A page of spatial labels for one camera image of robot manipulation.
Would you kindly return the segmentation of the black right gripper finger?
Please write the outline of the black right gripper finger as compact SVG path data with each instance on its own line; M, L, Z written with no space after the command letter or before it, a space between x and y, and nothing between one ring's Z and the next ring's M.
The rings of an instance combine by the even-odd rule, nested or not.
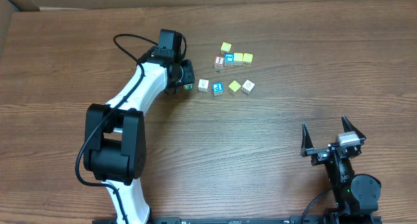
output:
M342 125L343 125L343 129L344 129L344 132L345 133L347 133L347 132L354 132L357 136L358 136L358 138L359 138L359 140L366 140L366 136L361 132L361 131L359 131L350 121L349 121L349 119L347 118L347 116L346 115L343 115L342 117L341 117L341 121L342 121Z
M302 145L300 148L300 155L302 157L310 156L314 150L311 137L309 135L307 126L305 123L302 124Z

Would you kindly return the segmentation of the green letter wooden block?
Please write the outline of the green letter wooden block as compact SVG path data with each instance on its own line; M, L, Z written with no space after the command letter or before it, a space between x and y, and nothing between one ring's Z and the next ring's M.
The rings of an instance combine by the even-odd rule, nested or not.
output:
M193 87L194 87L194 86L193 86L192 84L188 84L188 85L185 85L185 86L184 86L184 89L185 89L185 90L191 90L191 89L193 89Z

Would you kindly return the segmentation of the yellow mushroom wooden block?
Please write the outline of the yellow mushroom wooden block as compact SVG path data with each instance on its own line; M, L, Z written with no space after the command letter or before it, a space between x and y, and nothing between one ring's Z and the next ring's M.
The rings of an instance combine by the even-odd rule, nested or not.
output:
M241 84L234 80L229 84L228 88L230 93L236 94L240 90Z

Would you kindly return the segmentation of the green Z wooden block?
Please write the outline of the green Z wooden block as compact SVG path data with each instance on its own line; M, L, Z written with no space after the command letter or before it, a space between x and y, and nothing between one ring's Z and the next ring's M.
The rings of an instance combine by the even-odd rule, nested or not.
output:
M254 88L255 84L251 82L249 79L247 79L242 85L242 91L244 91L246 94L251 94Z

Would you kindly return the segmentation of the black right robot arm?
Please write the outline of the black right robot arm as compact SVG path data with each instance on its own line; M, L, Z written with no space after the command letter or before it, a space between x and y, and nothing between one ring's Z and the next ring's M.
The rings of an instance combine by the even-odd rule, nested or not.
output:
M307 223L310 208L327 193L332 192L335 208L327 208L323 215L313 218L311 223L381 223L380 217L373 215L379 209L381 181L368 174L356 174L351 158L361 155L361 147L366 136L349 119L341 117L344 132L336 136L336 141L326 148L315 149L306 124L302 125L302 145L300 155L310 157L312 166L324 165L330 187L312 200L299 223Z

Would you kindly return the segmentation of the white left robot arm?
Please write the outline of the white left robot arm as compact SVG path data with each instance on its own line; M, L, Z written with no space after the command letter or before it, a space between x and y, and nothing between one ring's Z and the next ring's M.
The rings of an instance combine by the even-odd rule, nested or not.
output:
M184 35L161 29L158 41L134 58L136 72L122 91L86 112L85 139L74 170L83 185L108 190L117 211L113 223L154 221L140 181L147 156L144 120L161 93L192 89L194 69L186 50Z

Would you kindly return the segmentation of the M letter wooden block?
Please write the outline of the M letter wooden block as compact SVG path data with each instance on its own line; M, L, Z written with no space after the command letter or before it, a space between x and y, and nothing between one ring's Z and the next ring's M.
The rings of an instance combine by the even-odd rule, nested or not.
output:
M209 91L209 80L200 79L198 84L198 91L208 92Z

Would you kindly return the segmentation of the blue P wooden block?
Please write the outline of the blue P wooden block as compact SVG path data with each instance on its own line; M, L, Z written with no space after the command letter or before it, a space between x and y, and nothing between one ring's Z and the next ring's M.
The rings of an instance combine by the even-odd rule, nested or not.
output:
M223 85L222 83L213 83L212 84L213 94L215 96L223 94Z

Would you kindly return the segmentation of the red I wooden block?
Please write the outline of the red I wooden block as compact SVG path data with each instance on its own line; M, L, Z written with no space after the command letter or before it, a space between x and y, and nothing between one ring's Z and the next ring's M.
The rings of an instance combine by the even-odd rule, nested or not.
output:
M224 69L224 57L223 56L216 56L214 60L214 68L223 70Z

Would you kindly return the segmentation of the blue letter wooden block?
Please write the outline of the blue letter wooden block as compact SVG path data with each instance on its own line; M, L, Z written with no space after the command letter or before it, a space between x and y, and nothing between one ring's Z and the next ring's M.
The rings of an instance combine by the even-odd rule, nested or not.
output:
M234 65L234 54L226 53L224 55L224 66L233 66Z

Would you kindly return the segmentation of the yellow back wooden block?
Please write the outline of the yellow back wooden block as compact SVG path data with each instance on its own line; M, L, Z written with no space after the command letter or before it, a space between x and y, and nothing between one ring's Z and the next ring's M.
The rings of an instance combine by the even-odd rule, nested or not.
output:
M220 54L225 55L226 53L229 53L231 51L232 44L223 42L220 48Z

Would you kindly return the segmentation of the yellow top middle block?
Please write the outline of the yellow top middle block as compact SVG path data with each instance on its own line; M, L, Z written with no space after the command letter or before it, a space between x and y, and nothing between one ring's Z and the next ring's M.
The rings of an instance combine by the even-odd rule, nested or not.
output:
M243 53L234 53L233 65L242 66L243 57L244 57Z

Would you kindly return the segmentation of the yellow pineapple wooden block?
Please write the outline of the yellow pineapple wooden block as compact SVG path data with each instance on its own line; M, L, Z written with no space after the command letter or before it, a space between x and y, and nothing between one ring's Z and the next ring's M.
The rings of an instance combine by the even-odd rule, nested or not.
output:
M244 53L242 58L242 65L243 66L251 66L253 61L253 54L252 53Z

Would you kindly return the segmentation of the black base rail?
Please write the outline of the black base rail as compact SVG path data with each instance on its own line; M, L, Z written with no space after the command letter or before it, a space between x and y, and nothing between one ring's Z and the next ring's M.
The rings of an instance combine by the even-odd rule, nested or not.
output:
M325 221L324 216L306 216L304 218L305 224L319 224L319 223L332 223L330 221ZM155 224L298 224L301 223L301 216L290 216L287 218L279 219L181 219L179 217L159 217L154 218L147 223ZM116 219L109 220L93 220L93 224L116 224ZM339 222L337 223L376 223L382 224L381 217L359 217L358 220L353 217L339 217Z

